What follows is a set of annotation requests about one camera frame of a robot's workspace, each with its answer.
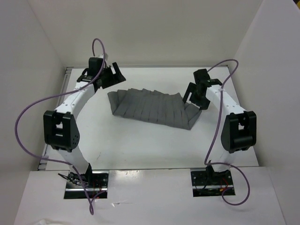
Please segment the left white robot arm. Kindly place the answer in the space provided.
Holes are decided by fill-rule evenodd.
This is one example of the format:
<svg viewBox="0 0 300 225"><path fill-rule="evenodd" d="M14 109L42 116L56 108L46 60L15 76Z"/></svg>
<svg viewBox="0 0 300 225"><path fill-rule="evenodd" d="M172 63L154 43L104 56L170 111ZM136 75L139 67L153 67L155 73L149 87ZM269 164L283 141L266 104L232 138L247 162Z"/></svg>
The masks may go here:
<svg viewBox="0 0 300 225"><path fill-rule="evenodd" d="M80 132L76 119L98 89L105 89L126 80L116 62L101 69L99 73L96 69L104 65L102 58L91 60L92 63L77 79L71 94L56 109L46 111L43 115L45 143L58 151L69 166L70 174L67 179L85 188L93 183L93 175L90 163L78 146Z"/></svg>

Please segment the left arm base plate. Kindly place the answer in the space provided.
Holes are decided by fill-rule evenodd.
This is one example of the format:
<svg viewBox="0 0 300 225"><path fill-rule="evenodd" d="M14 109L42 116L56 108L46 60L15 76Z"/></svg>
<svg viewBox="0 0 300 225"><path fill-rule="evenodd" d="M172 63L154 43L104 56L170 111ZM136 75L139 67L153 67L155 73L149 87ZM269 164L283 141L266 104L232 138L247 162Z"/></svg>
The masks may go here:
<svg viewBox="0 0 300 225"><path fill-rule="evenodd" d="M77 174L70 172L68 175L58 174L66 182L64 199L86 199L84 189ZM88 183L83 178L83 183L90 199L106 199L108 192L109 171L93 171Z"/></svg>

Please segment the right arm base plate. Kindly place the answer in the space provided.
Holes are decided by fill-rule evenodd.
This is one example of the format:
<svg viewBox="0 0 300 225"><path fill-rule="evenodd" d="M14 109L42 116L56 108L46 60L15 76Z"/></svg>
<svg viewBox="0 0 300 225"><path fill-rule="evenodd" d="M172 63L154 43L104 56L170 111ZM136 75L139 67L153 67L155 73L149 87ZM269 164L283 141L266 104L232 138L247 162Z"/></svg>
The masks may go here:
<svg viewBox="0 0 300 225"><path fill-rule="evenodd" d="M229 170L209 174L204 168L191 169L193 197L235 195L233 180Z"/></svg>

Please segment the grey pleated skirt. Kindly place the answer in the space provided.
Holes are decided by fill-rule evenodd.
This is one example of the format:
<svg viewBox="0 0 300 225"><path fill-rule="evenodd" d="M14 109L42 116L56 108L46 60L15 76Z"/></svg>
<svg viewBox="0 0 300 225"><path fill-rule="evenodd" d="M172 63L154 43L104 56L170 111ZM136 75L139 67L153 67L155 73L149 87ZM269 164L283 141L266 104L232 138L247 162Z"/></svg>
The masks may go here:
<svg viewBox="0 0 300 225"><path fill-rule="evenodd" d="M194 104L184 103L180 93L128 89L107 95L114 116L173 128L191 130L202 113Z"/></svg>

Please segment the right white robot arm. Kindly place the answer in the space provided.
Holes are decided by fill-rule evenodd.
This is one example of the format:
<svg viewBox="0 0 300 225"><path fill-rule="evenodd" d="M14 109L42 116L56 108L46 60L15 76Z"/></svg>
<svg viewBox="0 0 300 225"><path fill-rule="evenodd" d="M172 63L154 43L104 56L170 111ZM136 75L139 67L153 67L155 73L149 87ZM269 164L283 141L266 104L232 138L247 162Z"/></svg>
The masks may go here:
<svg viewBox="0 0 300 225"><path fill-rule="evenodd" d="M201 110L214 105L218 109L218 119L212 144L220 142L221 152L216 158L205 157L205 178L210 184L217 184L234 163L239 152L247 151L256 144L256 121L253 111L241 107L224 89L218 79L202 80L190 83L183 101L189 100Z"/></svg>

